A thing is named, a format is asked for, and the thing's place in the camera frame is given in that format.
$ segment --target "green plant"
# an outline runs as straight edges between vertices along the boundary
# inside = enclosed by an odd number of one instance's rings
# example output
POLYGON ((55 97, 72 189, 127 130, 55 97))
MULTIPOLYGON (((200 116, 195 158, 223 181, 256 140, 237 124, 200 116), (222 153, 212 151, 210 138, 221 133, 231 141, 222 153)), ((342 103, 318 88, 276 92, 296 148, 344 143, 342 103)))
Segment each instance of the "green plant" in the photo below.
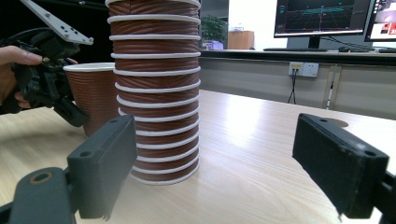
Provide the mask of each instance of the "green plant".
POLYGON ((202 39, 224 41, 226 39, 227 23, 222 19, 214 16, 205 16, 201 18, 202 39))

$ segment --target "table surface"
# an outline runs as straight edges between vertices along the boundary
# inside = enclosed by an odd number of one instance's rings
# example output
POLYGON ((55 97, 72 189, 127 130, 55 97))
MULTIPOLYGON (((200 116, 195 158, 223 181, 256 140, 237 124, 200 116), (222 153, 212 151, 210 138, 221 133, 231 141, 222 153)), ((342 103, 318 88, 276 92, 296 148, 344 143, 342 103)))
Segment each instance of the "table surface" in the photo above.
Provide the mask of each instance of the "table surface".
MULTIPOLYGON (((396 120, 201 91, 200 168, 168 186, 125 181, 111 219, 78 223, 340 223, 334 206, 291 157, 300 113, 348 123, 345 129, 390 156, 396 173, 396 120)), ((0 204, 18 181, 50 166, 85 141, 82 128, 38 108, 0 116, 0 204)), ((343 223, 378 223, 348 219, 343 223)))
POLYGON ((310 62, 350 65, 396 66, 396 53, 263 51, 243 49, 201 50, 202 58, 226 60, 259 60, 274 62, 310 62))

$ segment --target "computer monitor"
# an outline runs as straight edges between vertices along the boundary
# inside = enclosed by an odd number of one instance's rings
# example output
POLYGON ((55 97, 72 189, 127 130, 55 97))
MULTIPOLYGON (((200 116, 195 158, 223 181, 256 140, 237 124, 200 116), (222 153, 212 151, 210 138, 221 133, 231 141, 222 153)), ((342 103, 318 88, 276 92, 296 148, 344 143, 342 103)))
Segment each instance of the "computer monitor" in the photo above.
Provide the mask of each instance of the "computer monitor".
POLYGON ((371 0, 277 0, 274 38, 363 35, 371 0))
POLYGON ((364 41, 396 42, 396 0, 375 0, 364 41))

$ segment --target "power outlet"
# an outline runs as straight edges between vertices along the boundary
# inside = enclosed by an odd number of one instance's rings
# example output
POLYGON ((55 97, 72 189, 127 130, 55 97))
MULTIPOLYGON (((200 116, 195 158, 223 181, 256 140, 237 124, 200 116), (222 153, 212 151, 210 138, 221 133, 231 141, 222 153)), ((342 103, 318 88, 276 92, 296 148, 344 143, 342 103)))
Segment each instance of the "power outlet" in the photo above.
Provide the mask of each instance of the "power outlet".
POLYGON ((292 76, 292 75, 302 76, 303 75, 303 69, 304 69, 304 63, 290 62, 289 75, 290 76, 292 76))
POLYGON ((317 77, 319 70, 318 63, 304 63, 303 77, 317 77))

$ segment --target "white cup rim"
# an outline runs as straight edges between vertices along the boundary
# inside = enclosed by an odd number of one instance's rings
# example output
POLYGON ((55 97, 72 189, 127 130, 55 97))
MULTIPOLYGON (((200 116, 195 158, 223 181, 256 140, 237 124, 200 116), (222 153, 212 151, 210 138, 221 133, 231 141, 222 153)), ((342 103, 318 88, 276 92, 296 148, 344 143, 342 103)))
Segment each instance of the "white cup rim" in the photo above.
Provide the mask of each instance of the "white cup rim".
POLYGON ((169 14, 143 14, 143 15, 119 15, 112 16, 107 19, 107 23, 112 23, 115 21, 141 21, 141 20, 158 20, 158 21, 190 21, 197 24, 201 24, 201 20, 179 15, 169 15, 169 14))
MULTIPOLYGON (((175 120, 180 120, 180 119, 186 119, 196 113, 198 113, 200 109, 200 106, 198 105, 197 108, 192 110, 189 113, 182 114, 182 115, 176 115, 176 116, 171 116, 171 117, 161 117, 161 118, 144 118, 144 117, 134 117, 135 121, 138 122, 147 122, 147 123, 159 123, 159 122, 167 122, 167 121, 175 121, 175 120)), ((119 114, 126 115, 120 108, 119 108, 119 114)))
POLYGON ((142 157, 142 156, 137 156, 137 160, 139 161, 147 161, 147 162, 166 162, 166 161, 177 161, 183 158, 186 158, 190 156, 198 147, 200 146, 201 139, 198 139, 198 143, 192 147, 190 150, 187 152, 178 154, 176 156, 171 156, 171 157, 161 157, 161 158, 149 158, 149 157, 142 157))
POLYGON ((121 86, 118 82, 115 83, 116 89, 120 91, 133 92, 133 93, 166 93, 166 92, 175 92, 175 91, 187 91, 194 88, 197 88, 201 85, 201 79, 199 79, 196 83, 191 84, 189 86, 184 87, 176 87, 176 88, 167 88, 167 89, 138 89, 138 88, 129 88, 121 86))
POLYGON ((114 70, 114 63, 77 63, 64 66, 64 71, 69 72, 99 72, 114 70))
POLYGON ((144 179, 141 179, 141 178, 139 178, 137 176, 134 176, 134 175, 132 175, 132 173, 130 173, 130 176, 131 176, 131 178, 139 181, 140 183, 147 184, 147 185, 153 185, 153 186, 172 185, 172 184, 176 184, 178 182, 181 182, 183 180, 186 180, 186 179, 190 178, 190 176, 192 176, 193 174, 195 174, 195 172, 197 172, 197 170, 199 169, 200 165, 201 165, 201 162, 198 161, 197 166, 189 174, 184 175, 184 176, 182 176, 180 178, 177 178, 177 179, 173 179, 173 180, 149 181, 149 180, 144 180, 144 179))
POLYGON ((194 53, 169 53, 169 54, 118 54, 111 53, 114 59, 178 59, 199 57, 201 52, 194 53))
POLYGON ((195 140, 195 138, 199 136, 199 132, 200 131, 198 130, 192 137, 189 137, 187 139, 175 143, 161 144, 161 145, 149 145, 149 144, 137 143, 136 145, 137 147, 141 147, 143 149, 148 149, 148 150, 161 150, 161 149, 168 149, 173 147, 181 147, 195 140))
POLYGON ((136 170, 139 173, 142 174, 147 174, 147 175, 166 175, 166 174, 172 174, 178 171, 182 171, 184 169, 189 168, 190 166, 192 166, 196 161, 198 161, 200 158, 200 153, 198 152, 197 156, 192 159, 191 161, 187 162, 186 164, 179 166, 177 168, 173 168, 173 169, 167 169, 167 170, 145 170, 145 169, 141 169, 139 167, 133 166, 132 169, 136 170))
POLYGON ((168 135, 172 135, 172 134, 184 133, 184 132, 189 131, 189 130, 195 128, 196 126, 198 126, 199 125, 199 121, 200 121, 200 119, 198 118, 198 120, 196 120, 191 125, 188 125, 186 127, 179 128, 179 129, 170 130, 170 131, 149 132, 149 131, 138 131, 138 130, 136 130, 136 135, 148 136, 148 137, 160 137, 160 136, 168 136, 168 135))
POLYGON ((111 35, 110 40, 130 40, 130 39, 167 39, 167 40, 178 40, 178 39, 192 39, 200 40, 199 35, 111 35))
MULTIPOLYGON (((108 5, 109 5, 110 3, 118 2, 118 1, 121 1, 121 0, 106 0, 106 1, 105 1, 106 7, 108 7, 108 5)), ((201 8, 201 3, 199 3, 199 2, 196 1, 196 0, 170 0, 170 1, 190 3, 190 4, 193 4, 193 5, 198 6, 198 9, 201 8)))
POLYGON ((177 102, 164 103, 164 104, 161 104, 161 103, 145 104, 145 103, 137 103, 137 102, 127 101, 127 100, 120 98, 120 96, 117 95, 117 101, 120 104, 129 106, 129 107, 152 109, 152 108, 167 108, 167 107, 174 107, 174 106, 180 106, 180 105, 187 105, 194 101, 197 101, 200 96, 201 96, 201 93, 198 93, 196 96, 194 96, 188 100, 184 100, 184 101, 177 101, 177 102))
POLYGON ((114 68, 113 72, 117 75, 127 76, 127 77, 170 77, 170 76, 184 76, 192 73, 197 73, 199 71, 201 71, 200 66, 187 70, 165 71, 165 72, 132 72, 132 71, 117 70, 116 68, 114 68))

